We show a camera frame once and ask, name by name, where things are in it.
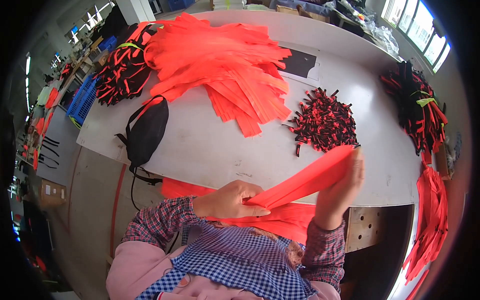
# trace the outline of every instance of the hand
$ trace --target hand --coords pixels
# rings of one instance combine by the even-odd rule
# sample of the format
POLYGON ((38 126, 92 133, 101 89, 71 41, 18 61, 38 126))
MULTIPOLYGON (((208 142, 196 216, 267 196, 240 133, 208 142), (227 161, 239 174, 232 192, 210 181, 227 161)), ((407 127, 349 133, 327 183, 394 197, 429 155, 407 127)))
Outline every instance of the hand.
POLYGON ((193 200, 197 216, 212 216, 219 219, 244 216, 265 216, 270 211, 258 205, 243 205, 243 199, 263 192, 258 185, 235 180, 208 195, 193 200))
POLYGON ((333 230, 342 224, 343 214, 357 197, 365 180, 365 162, 360 147, 353 150, 345 177, 320 191, 314 222, 324 230, 333 230))

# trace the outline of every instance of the white table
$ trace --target white table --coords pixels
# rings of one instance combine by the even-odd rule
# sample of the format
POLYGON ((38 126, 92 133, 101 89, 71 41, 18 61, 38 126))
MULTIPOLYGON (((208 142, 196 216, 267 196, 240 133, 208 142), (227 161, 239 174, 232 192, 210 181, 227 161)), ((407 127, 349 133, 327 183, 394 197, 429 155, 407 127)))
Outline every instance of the white table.
MULTIPOLYGON (((211 19, 229 14, 227 11, 197 14, 199 18, 211 19)), ((329 48, 315 49, 313 44, 299 45, 296 48, 314 49, 320 63, 319 86, 329 93, 336 89, 338 100, 352 103, 353 117, 357 123, 357 139, 366 157, 366 181, 356 206, 386 206, 418 202, 416 187, 420 175, 420 158, 415 155, 411 140, 398 125, 393 101, 384 93, 378 80, 378 64, 393 66, 395 59, 368 41, 338 27, 275 12, 239 12, 227 19, 249 17, 245 23, 271 25, 270 35, 278 35, 280 21, 288 23, 292 19, 305 29, 307 34, 315 34, 316 40, 323 40, 329 48), (364 65, 370 62, 370 69, 364 65)), ((295 46, 298 34, 290 32, 278 36, 277 40, 295 46)), ((313 87, 290 78, 290 92, 285 104, 291 110, 299 110, 298 102, 305 97, 305 91, 313 87)), ((155 73, 145 85, 139 98, 125 99, 112 107, 93 104, 80 131, 77 143, 97 153, 129 164, 126 148, 114 135, 125 133, 129 116, 144 100, 149 99, 150 87, 158 82, 155 73)), ((322 153, 304 145, 300 157, 295 156, 295 135, 275 120, 262 125, 261 136, 244 138, 236 122, 223 123, 215 115, 207 93, 203 87, 186 92, 182 97, 169 103, 169 120, 165 136, 158 149, 144 168, 152 173, 184 182, 211 188, 220 188, 230 181, 241 179, 271 188, 293 176, 322 153)), ((315 196, 301 200, 314 203, 315 196)))

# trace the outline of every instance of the plastic basket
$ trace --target plastic basket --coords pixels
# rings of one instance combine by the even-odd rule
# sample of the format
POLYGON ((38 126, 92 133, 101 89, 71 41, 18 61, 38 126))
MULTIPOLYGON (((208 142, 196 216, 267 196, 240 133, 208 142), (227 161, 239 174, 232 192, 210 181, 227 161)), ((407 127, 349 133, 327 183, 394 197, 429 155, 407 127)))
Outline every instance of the plastic basket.
POLYGON ((80 125, 83 125, 88 111, 96 98, 95 82, 98 78, 93 80, 92 77, 93 75, 89 75, 85 79, 67 110, 67 117, 76 120, 80 125))
POLYGON ((112 52, 116 44, 117 44, 117 39, 115 38, 115 36, 111 36, 108 39, 103 40, 100 44, 98 44, 98 48, 101 51, 108 49, 109 52, 112 52))
POLYGON ((195 3, 195 0, 168 0, 168 6, 172 12, 186 9, 195 3))

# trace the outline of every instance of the sleeve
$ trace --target sleeve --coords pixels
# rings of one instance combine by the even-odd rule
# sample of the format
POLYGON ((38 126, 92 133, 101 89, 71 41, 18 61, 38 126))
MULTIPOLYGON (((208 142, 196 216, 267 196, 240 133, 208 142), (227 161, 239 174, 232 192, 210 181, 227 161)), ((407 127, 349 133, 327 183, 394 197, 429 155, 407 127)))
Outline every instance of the sleeve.
POLYGON ((340 280, 345 271, 345 221, 337 229, 323 230, 313 220, 307 229, 307 244, 302 258, 302 277, 332 285, 340 293, 340 280))
POLYGON ((193 211, 195 196, 165 199, 158 206, 146 207, 136 213, 127 226, 121 243, 138 240, 166 250, 167 243, 181 227, 204 220, 193 211))

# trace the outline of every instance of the black bag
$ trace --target black bag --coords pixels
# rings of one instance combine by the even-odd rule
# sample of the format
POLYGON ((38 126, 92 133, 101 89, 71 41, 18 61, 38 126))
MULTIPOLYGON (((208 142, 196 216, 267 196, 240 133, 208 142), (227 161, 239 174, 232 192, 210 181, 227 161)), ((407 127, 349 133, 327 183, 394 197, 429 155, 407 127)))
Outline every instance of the black bag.
POLYGON ((127 137, 125 138, 125 136, 120 133, 116 134, 116 136, 127 146, 128 159, 132 162, 129 167, 130 172, 132 172, 136 178, 155 185, 162 180, 143 177, 137 175, 136 172, 138 167, 146 164, 150 160, 153 152, 155 152, 163 138, 168 121, 167 100, 164 98, 160 103, 149 107, 145 113, 138 118, 130 130, 130 123, 138 117, 148 103, 130 116, 127 127, 125 128, 127 137))

